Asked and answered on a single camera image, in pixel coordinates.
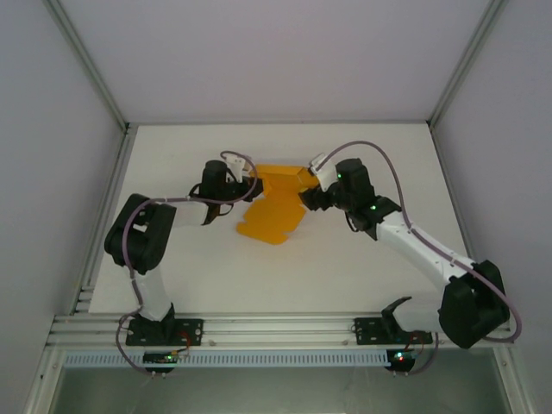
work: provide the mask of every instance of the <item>white table surface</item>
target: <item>white table surface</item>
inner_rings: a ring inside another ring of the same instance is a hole
[[[134,192],[156,197],[187,194],[204,163],[232,149],[260,164],[306,165],[352,140],[370,140],[391,157],[410,216],[439,241],[465,254],[444,177],[425,124],[293,124],[139,127],[116,214]],[[398,201],[392,175],[370,147],[352,147],[335,161],[359,157],[376,192]],[[249,204],[209,226],[176,228],[161,262],[177,312],[380,311],[393,300],[433,285],[401,256],[354,234],[339,210],[307,212],[282,245],[235,231]],[[105,254],[91,301],[92,313],[136,307],[128,274]]]

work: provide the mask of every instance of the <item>metal frame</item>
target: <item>metal frame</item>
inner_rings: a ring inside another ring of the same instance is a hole
[[[469,42],[467,43],[456,68],[453,70],[452,76],[448,80],[445,89],[443,90],[436,107],[433,109],[433,113],[428,120],[430,126],[430,132],[433,132],[437,124],[441,121],[443,115],[449,108],[456,93],[460,89],[464,79],[469,73],[470,69],[474,65],[475,60],[479,56],[481,48],[486,42],[489,34],[492,32],[492,28],[498,21],[502,10],[508,3],[508,0],[490,0],[483,16],[477,24],[477,27],[472,34]]]
[[[88,242],[86,243],[86,256],[83,261],[82,267],[78,272],[78,284],[72,294],[72,300],[69,304],[69,308],[66,310],[67,314],[72,314],[77,309],[78,299],[81,294],[82,286],[91,284],[91,280],[99,267],[100,252],[103,246],[102,239],[104,238],[108,223],[113,218],[116,199],[122,187],[122,179],[127,171],[129,164],[130,153],[135,143],[136,133],[138,127],[128,126],[121,136],[121,143],[117,152],[117,156],[111,167],[110,179],[103,192],[100,205],[98,207],[97,215],[94,219],[94,227]]]
[[[92,58],[86,51],[85,45],[80,40],[77,30],[71,23],[71,20],[69,20],[69,16],[67,15],[65,9],[59,0],[42,0],[42,2],[50,12],[52,19],[58,25],[58,29],[63,34],[63,37],[65,37],[67,44],[74,52],[75,57],[85,72],[86,77],[91,81],[92,86],[102,98],[105,107],[108,109],[115,122],[117,122],[121,131],[125,131],[127,123],[124,120],[124,116],[119,110],[119,107],[117,106],[113,95],[111,95],[109,88],[102,79],[100,72],[94,65]]]
[[[61,378],[62,367],[68,354],[77,351],[98,352],[115,350],[115,331],[118,316],[93,316],[87,313],[87,303],[90,301],[93,287],[90,286],[93,275],[98,266],[98,258],[101,257],[101,239],[105,234],[107,223],[113,216],[115,200],[122,185],[124,172],[129,162],[129,156],[134,144],[137,125],[128,124],[122,112],[119,110],[115,99],[104,83],[99,71],[95,67],[91,56],[85,49],[78,33],[73,27],[67,13],[59,0],[43,0],[53,20],[64,35],[69,47],[75,53],[79,63],[83,67],[85,75],[91,81],[99,96],[102,98],[110,114],[116,120],[123,136],[115,163],[112,168],[110,181],[103,194],[100,210],[98,212],[90,240],[88,241],[88,254],[78,274],[78,288],[73,294],[71,309],[68,316],[56,317],[53,321],[50,336],[47,339],[46,348],[42,354],[37,374],[28,396],[25,414],[48,413],[55,400],[56,387]],[[437,105],[427,121],[430,132],[433,134],[436,125],[442,119],[456,92],[461,87],[470,68],[476,60],[492,31],[507,0],[490,0],[477,28],[472,35],[458,65],[456,66],[449,82],[437,102]],[[447,168],[443,163],[438,140],[434,138],[437,156],[441,162],[442,170],[448,186],[450,197],[453,200],[455,213],[461,227],[462,236],[468,252],[472,253],[472,245],[467,235],[466,226],[460,212],[457,209],[455,193],[452,189]],[[272,314],[272,315],[193,315],[205,319],[204,345],[200,352],[231,353],[236,350],[333,350],[336,352],[350,350],[378,350],[386,347],[356,345],[354,333],[351,331],[353,319],[358,314]],[[441,338],[440,348],[451,349],[456,346],[446,337]],[[523,367],[520,367],[518,351],[514,347],[496,345],[490,342],[482,342],[476,348],[492,348],[500,373],[500,378],[505,387],[512,412],[515,414],[531,414],[536,412],[533,398],[524,385]]]

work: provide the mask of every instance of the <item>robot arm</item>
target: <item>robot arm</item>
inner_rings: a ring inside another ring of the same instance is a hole
[[[343,160],[335,166],[327,162],[318,169],[324,158],[319,155],[311,162],[310,170],[318,177],[320,186],[300,194],[304,205],[309,210],[329,207],[343,210],[354,229],[402,254],[438,291],[437,296],[400,298],[387,306],[382,318],[390,336],[442,331],[459,347],[470,348],[508,321],[508,307],[466,271],[475,270],[504,292],[496,266],[488,260],[475,263],[407,223],[399,205],[376,195],[368,171],[359,159]],[[437,249],[450,260],[438,254]]]
[[[135,275],[135,289],[142,303],[140,318],[152,330],[156,326],[166,325],[166,321],[170,322],[174,316],[173,304],[166,294],[159,267],[172,228],[207,225],[218,216],[224,216],[225,213],[221,214],[221,205],[228,201],[231,207],[232,201],[248,194],[254,184],[250,177],[243,177],[244,166],[245,160],[234,155],[227,155],[225,162],[208,161],[201,182],[190,191],[189,201],[178,204],[178,207],[151,202],[135,217],[127,238],[128,253],[138,273]],[[262,182],[257,181],[245,201],[250,202],[261,193]],[[131,195],[105,238],[105,252],[119,266],[125,266],[122,253],[124,227],[132,213],[149,200],[140,194]]]

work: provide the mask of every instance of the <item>yellow object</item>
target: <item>yellow object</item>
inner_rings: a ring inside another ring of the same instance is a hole
[[[306,212],[299,193],[316,187],[318,179],[303,166],[256,166],[265,198],[255,200],[238,223],[241,235],[281,244],[297,228]]]

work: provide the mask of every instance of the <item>white connector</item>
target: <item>white connector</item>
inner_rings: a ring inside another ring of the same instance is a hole
[[[224,161],[229,170],[235,175],[235,179],[238,183],[241,183],[243,180],[243,171],[245,169],[245,160],[241,157],[238,157],[233,154],[227,154],[224,156]]]
[[[337,181],[337,171],[336,166],[331,160],[328,160],[322,168],[318,170],[318,166],[322,164],[322,161],[326,158],[326,154],[322,153],[317,155],[309,163],[310,172],[317,177],[318,182],[320,183],[320,188],[322,191],[327,191],[329,187]]]

